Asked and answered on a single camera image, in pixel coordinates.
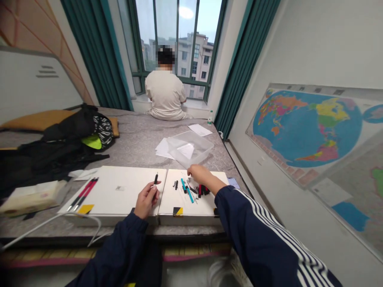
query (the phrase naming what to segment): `pillow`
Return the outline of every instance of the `pillow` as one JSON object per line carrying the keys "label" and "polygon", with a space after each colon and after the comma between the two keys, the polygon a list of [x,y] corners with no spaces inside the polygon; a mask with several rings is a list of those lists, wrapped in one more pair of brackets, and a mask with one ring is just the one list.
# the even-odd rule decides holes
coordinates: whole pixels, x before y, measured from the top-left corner
{"label": "pillow", "polygon": [[[67,117],[73,115],[75,112],[70,110],[49,110],[45,112],[39,112],[28,116],[23,116],[11,121],[8,121],[0,126],[0,129],[8,130],[33,130],[43,132],[46,128],[59,124]],[[119,137],[118,131],[118,119],[109,118],[112,123],[113,136]]]}

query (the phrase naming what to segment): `beige outfit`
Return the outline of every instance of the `beige outfit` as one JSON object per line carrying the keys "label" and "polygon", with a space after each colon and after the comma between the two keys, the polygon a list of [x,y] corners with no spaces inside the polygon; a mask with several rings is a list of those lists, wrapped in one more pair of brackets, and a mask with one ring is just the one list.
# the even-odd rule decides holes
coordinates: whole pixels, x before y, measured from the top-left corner
{"label": "beige outfit", "polygon": [[152,71],[145,80],[145,91],[152,100],[152,108],[146,114],[168,121],[193,118],[181,110],[181,103],[186,100],[184,85],[171,71]]}

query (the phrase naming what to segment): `striped sleeve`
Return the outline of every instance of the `striped sleeve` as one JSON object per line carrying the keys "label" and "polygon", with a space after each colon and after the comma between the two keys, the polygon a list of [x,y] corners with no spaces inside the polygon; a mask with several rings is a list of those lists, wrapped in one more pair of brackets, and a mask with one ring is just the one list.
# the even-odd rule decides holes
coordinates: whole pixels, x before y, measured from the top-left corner
{"label": "striped sleeve", "polygon": [[254,286],[341,286],[318,257],[242,191],[222,188],[215,205]]}

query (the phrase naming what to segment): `teal pen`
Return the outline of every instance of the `teal pen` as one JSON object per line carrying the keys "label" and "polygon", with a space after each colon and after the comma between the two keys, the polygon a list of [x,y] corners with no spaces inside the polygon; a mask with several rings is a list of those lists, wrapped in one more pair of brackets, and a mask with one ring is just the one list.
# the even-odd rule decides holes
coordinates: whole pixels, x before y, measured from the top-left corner
{"label": "teal pen", "polygon": [[186,190],[186,191],[188,192],[191,202],[194,203],[192,194],[190,193],[189,188],[186,188],[186,187],[185,187],[185,183],[184,183],[184,180],[183,180],[183,179],[181,179],[181,183],[182,183],[182,186],[183,186],[184,190]]}

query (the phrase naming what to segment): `curtain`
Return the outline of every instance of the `curtain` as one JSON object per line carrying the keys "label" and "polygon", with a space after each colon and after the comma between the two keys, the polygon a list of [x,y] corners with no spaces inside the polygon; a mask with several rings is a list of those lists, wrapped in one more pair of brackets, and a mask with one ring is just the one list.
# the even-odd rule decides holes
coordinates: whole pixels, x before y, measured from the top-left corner
{"label": "curtain", "polygon": [[248,0],[215,118],[227,140],[280,0]]}
{"label": "curtain", "polygon": [[102,107],[133,110],[108,0],[61,0]]}

